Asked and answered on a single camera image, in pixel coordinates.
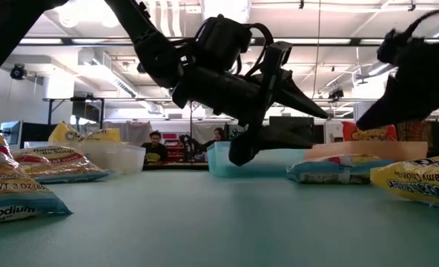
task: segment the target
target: white plastic container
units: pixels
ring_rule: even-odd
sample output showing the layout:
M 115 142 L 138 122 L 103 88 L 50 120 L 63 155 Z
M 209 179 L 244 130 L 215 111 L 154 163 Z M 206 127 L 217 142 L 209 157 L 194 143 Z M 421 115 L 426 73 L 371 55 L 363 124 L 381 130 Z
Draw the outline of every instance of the white plastic container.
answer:
M 119 142 L 27 143 L 26 148 L 57 145 L 76 149 L 101 169 L 114 171 L 115 174 L 135 174 L 144 167 L 145 148 L 135 145 Z

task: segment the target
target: man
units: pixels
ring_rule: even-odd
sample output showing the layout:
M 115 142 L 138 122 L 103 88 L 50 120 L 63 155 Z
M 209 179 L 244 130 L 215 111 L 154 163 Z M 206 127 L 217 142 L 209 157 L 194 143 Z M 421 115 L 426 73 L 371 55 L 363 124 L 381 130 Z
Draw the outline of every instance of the man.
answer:
M 151 142 L 142 144 L 145 148 L 145 164 L 159 164 L 166 162 L 168 158 L 168 149 L 160 144 L 162 135 L 159 131 L 153 131 L 150 134 Z

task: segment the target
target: teal table surface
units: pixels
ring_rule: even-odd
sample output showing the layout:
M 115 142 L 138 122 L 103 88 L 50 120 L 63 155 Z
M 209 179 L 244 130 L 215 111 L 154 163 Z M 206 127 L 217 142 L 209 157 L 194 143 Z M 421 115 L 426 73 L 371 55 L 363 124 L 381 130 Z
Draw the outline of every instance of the teal table surface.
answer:
M 0 266 L 439 266 L 439 208 L 372 186 L 146 171 L 50 188 L 74 214 L 0 224 Z

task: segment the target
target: camera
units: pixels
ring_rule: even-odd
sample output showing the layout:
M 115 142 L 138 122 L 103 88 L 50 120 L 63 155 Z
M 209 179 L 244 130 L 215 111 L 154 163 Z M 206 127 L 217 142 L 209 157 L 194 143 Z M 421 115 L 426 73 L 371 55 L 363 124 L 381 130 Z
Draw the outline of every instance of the camera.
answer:
M 15 64 L 13 69 L 10 71 L 10 77 L 19 81 L 23 81 L 27 78 L 27 71 L 25 70 L 25 65 Z

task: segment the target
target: person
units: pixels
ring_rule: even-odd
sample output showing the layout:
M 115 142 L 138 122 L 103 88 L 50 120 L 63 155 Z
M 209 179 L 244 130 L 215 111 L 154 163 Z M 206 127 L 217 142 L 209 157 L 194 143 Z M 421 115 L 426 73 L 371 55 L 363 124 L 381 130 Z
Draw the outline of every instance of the person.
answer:
M 142 144 L 145 148 L 144 164 L 159 164 L 166 162 L 168 158 L 168 149 L 160 144 L 162 135 L 159 131 L 153 131 L 150 134 L 151 141 Z
M 213 145 L 216 141 L 226 141 L 225 130 L 223 130 L 222 128 L 218 127 L 214 129 L 213 134 L 214 134 L 214 139 L 206 142 L 203 145 L 205 151 L 206 148 L 208 148 L 210 145 Z

